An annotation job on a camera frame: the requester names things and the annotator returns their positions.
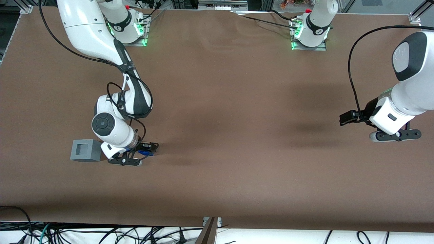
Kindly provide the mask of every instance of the brown paper sheet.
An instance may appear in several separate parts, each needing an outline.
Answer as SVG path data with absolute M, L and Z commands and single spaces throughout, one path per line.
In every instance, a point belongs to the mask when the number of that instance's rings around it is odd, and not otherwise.
M 44 11 L 71 46 L 57 9 Z M 412 121 L 423 136 L 411 142 L 375 144 L 371 127 L 339 126 L 355 109 L 351 45 L 396 24 L 407 17 L 337 15 L 328 50 L 305 52 L 291 50 L 283 27 L 226 11 L 165 11 L 148 46 L 128 48 L 154 96 L 142 122 L 159 154 L 121 167 L 69 160 L 74 139 L 96 138 L 93 106 L 121 74 L 60 47 L 34 10 L 0 67 L 0 203 L 45 222 L 200 226 L 202 216 L 221 216 L 233 228 L 434 231 L 434 113 Z M 356 48 L 362 106 L 397 82 L 391 54 L 412 31 L 375 33 Z M 24 220 L 6 211 L 0 219 Z

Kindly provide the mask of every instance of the robotic arm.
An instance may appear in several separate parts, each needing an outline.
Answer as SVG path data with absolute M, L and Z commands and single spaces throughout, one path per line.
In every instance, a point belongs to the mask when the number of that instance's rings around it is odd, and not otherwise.
M 338 8 L 336 0 L 317 0 L 312 12 L 301 15 L 302 22 L 294 37 L 305 46 L 319 46 L 327 38 Z
M 138 135 L 125 120 L 146 117 L 152 110 L 152 96 L 140 80 L 122 42 L 113 38 L 107 29 L 101 10 L 107 12 L 109 23 L 120 26 L 116 37 L 127 42 L 138 37 L 137 32 L 131 33 L 136 29 L 131 26 L 135 21 L 121 0 L 58 0 L 57 3 L 71 44 L 83 54 L 116 64 L 123 73 L 122 91 L 112 94 L 112 98 L 100 96 L 92 120 L 92 130 L 104 141 L 101 149 L 110 161 L 137 146 Z M 124 90 L 125 84 L 129 88 L 127 91 Z
M 434 110 L 434 32 L 416 32 L 405 38 L 392 55 L 392 65 L 399 81 L 370 101 L 362 114 L 351 110 L 340 116 L 340 124 L 372 123 L 374 142 L 403 141 L 421 137 L 408 123 L 416 115 Z

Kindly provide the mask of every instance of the white floor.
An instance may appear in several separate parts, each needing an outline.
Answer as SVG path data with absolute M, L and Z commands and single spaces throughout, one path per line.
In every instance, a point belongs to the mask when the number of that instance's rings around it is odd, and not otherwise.
M 130 228 L 118 229 L 118 231 L 129 231 Z M 155 237 L 159 237 L 174 231 L 179 228 L 167 227 L 159 231 Z M 139 228 L 140 237 L 145 236 L 150 231 L 150 228 Z M 184 236 L 187 240 L 194 239 L 199 235 L 200 231 L 185 231 Z M 216 244 L 324 244 L 328 231 L 300 231 L 300 230 L 258 230 L 258 229 L 219 229 L 216 239 Z M 384 244 L 386 232 L 366 231 L 371 244 Z M 0 244 L 10 244 L 18 242 L 23 236 L 21 231 L 0 231 Z M 72 244 L 98 244 L 102 234 L 96 233 L 72 233 L 66 232 L 62 235 Z M 109 235 L 102 244 L 112 244 L 116 240 L 116 235 Z M 125 238 L 119 244 L 134 244 L 134 239 Z M 159 244 L 176 243 L 173 239 L 166 238 L 158 242 Z M 406 233 L 406 232 L 391 232 L 388 240 L 389 244 L 434 244 L 434 233 Z M 356 231 L 333 231 L 328 244 L 360 244 L 357 240 Z

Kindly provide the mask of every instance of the gray cube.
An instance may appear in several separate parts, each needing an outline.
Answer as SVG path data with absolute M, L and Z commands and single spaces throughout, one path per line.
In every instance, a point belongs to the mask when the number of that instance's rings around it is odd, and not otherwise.
M 99 162 L 101 144 L 101 142 L 93 139 L 74 140 L 70 159 L 78 162 Z

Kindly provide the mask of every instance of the green cable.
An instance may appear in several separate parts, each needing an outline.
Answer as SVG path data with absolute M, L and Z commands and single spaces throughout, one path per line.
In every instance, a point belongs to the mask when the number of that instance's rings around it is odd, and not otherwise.
M 39 239 L 39 244 L 42 244 L 42 239 L 44 238 L 45 231 L 47 231 L 47 228 L 48 228 L 49 225 L 50 225 L 50 223 L 48 223 L 48 224 L 44 227 L 44 229 L 42 230 L 42 233 L 41 233 L 41 239 Z

